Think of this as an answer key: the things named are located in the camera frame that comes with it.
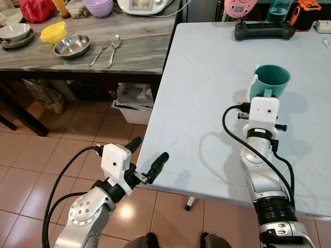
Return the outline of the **grey wood-grain table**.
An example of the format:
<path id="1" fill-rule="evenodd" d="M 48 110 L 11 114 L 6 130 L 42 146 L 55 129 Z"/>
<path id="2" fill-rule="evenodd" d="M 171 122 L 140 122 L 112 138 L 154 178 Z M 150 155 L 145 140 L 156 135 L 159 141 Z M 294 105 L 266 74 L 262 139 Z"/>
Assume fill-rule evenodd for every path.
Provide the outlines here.
<path id="1" fill-rule="evenodd" d="M 177 9 L 182 0 L 173 0 L 165 8 L 167 17 L 147 17 L 127 13 L 112 13 L 106 18 L 69 18 L 65 22 L 69 35 L 86 35 L 91 40 L 89 51 L 75 59 L 61 59 L 54 54 L 51 43 L 39 38 L 45 27 L 62 21 L 55 16 L 44 23 L 32 24 L 35 40 L 25 47 L 0 50 L 0 81 L 6 80 L 74 80 L 94 83 L 143 83 L 158 92 L 163 68 L 172 38 L 179 23 Z M 113 64 L 106 68 L 113 48 L 111 45 L 89 63 L 106 40 L 121 37 Z"/>

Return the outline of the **orange and black device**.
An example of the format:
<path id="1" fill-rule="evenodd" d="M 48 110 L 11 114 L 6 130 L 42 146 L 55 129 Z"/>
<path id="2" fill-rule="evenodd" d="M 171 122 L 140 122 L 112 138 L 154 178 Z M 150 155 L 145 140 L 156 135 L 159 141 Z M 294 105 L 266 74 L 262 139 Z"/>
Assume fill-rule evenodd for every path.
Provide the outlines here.
<path id="1" fill-rule="evenodd" d="M 316 21 L 321 5 L 316 0 L 298 0 L 289 24 L 293 26 L 296 32 L 307 32 Z"/>

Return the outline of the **teal plastic cup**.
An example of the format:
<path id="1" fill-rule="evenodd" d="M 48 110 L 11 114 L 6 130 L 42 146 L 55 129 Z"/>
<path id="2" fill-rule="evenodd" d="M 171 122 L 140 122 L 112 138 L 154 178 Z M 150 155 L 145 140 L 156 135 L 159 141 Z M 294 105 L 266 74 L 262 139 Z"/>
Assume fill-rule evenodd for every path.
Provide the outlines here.
<path id="1" fill-rule="evenodd" d="M 254 97 L 279 98 L 290 83 L 288 70 L 277 65 L 258 65 L 247 90 L 247 99 Z"/>

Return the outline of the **blue water bottle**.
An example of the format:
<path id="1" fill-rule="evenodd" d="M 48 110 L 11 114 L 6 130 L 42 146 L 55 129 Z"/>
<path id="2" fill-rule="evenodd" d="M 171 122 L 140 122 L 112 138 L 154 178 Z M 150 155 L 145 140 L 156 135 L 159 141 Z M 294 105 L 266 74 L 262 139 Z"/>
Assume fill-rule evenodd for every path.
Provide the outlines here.
<path id="1" fill-rule="evenodd" d="M 267 23 L 279 23 L 288 15 L 293 0 L 272 0 L 265 21 Z"/>

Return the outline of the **black handheld controller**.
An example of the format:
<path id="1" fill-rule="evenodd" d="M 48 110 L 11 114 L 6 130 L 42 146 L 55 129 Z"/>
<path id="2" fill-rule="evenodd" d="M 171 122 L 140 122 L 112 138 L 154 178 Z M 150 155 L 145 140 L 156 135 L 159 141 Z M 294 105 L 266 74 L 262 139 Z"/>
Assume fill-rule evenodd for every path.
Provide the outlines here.
<path id="1" fill-rule="evenodd" d="M 277 23 L 246 23 L 239 22 L 235 25 L 233 36 L 237 41 L 256 36 L 279 36 L 289 40 L 296 33 L 296 30 L 285 21 Z"/>

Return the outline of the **clear food jar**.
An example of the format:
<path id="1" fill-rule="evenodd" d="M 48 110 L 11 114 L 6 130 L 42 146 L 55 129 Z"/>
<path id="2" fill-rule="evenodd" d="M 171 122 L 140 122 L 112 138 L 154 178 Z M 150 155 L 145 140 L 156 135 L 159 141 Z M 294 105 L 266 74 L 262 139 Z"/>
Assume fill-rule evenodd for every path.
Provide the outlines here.
<path id="1" fill-rule="evenodd" d="M 68 0 L 66 3 L 66 9 L 68 10 L 71 18 L 85 18 L 89 17 L 90 12 L 85 7 L 84 0 Z"/>

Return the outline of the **pink round appliance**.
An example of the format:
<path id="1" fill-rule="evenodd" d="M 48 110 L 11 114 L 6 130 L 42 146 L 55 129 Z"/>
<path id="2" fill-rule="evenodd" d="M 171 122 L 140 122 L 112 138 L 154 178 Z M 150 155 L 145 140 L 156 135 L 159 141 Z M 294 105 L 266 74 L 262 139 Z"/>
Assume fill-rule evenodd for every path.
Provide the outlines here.
<path id="1" fill-rule="evenodd" d="M 243 18 L 258 3 L 258 0 L 223 0 L 225 13 L 235 19 Z"/>

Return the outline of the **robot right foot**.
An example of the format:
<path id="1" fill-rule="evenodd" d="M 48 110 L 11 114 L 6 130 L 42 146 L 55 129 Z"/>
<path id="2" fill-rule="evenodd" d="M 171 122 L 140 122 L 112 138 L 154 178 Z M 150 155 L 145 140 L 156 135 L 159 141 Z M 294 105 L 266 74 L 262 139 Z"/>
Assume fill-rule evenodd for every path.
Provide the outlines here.
<path id="1" fill-rule="evenodd" d="M 232 248 L 227 240 L 216 235 L 203 233 L 200 237 L 200 248 Z"/>

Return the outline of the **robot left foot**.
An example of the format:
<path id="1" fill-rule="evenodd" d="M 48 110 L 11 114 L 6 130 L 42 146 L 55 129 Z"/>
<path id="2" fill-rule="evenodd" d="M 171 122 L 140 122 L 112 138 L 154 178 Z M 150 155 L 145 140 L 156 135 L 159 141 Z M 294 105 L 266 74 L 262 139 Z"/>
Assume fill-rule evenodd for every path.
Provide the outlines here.
<path id="1" fill-rule="evenodd" d="M 148 233 L 129 241 L 123 248 L 159 248 L 158 238 L 156 234 Z"/>

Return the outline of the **orange bottle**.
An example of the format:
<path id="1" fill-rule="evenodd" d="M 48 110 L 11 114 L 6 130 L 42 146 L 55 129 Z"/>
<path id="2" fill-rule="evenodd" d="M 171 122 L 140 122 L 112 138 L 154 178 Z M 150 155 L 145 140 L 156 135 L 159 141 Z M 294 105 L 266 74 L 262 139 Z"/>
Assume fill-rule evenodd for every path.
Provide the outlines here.
<path id="1" fill-rule="evenodd" d="M 68 9 L 66 9 L 65 0 L 52 0 L 52 2 L 56 5 L 57 10 L 59 11 L 59 16 L 62 17 L 62 19 L 68 19 L 71 17 Z"/>

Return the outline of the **shallow steel bowl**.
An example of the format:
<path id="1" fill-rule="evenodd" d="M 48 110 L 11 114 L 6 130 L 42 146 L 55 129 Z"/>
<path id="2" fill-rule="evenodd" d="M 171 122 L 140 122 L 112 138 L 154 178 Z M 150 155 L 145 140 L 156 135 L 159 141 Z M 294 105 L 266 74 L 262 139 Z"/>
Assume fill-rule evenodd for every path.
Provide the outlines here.
<path id="1" fill-rule="evenodd" d="M 89 50 L 91 40 L 86 35 L 71 35 L 60 40 L 54 47 L 54 54 L 61 59 L 74 59 Z"/>

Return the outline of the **steel spoon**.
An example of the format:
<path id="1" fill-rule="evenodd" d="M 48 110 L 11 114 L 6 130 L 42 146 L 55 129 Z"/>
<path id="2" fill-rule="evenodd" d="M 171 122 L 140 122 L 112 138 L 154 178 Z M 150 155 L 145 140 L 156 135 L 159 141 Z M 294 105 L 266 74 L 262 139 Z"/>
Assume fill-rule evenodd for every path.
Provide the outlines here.
<path id="1" fill-rule="evenodd" d="M 110 68 L 112 66 L 115 51 L 120 46 L 121 46 L 121 37 L 119 35 L 115 35 L 113 41 L 111 42 L 111 47 L 113 48 L 113 51 L 111 53 L 111 57 L 109 58 L 109 61 L 107 62 L 106 68 Z"/>

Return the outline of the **red plastic bag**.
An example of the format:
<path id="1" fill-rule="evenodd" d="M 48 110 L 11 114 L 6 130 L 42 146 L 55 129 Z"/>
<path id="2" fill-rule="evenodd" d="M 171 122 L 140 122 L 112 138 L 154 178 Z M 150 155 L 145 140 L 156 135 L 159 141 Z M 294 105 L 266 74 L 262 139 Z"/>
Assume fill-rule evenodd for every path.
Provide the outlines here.
<path id="1" fill-rule="evenodd" d="M 21 0 L 20 10 L 29 23 L 43 23 L 56 12 L 52 0 Z"/>

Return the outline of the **purple plastic bowl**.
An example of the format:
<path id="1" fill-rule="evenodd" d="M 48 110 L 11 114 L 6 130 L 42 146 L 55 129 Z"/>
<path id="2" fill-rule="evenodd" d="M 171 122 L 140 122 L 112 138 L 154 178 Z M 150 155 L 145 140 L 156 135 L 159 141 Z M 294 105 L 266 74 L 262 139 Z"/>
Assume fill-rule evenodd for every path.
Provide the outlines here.
<path id="1" fill-rule="evenodd" d="M 97 18 L 108 17 L 113 12 L 113 0 L 84 0 L 86 9 Z"/>

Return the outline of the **white kitchen appliance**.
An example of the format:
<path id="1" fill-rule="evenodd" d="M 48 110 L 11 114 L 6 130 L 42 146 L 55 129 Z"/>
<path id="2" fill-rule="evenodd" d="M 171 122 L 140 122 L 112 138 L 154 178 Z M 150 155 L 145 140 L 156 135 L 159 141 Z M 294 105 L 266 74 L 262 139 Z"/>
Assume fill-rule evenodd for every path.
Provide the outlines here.
<path id="1" fill-rule="evenodd" d="M 123 12 L 134 15 L 151 15 L 162 12 L 173 0 L 117 0 Z"/>

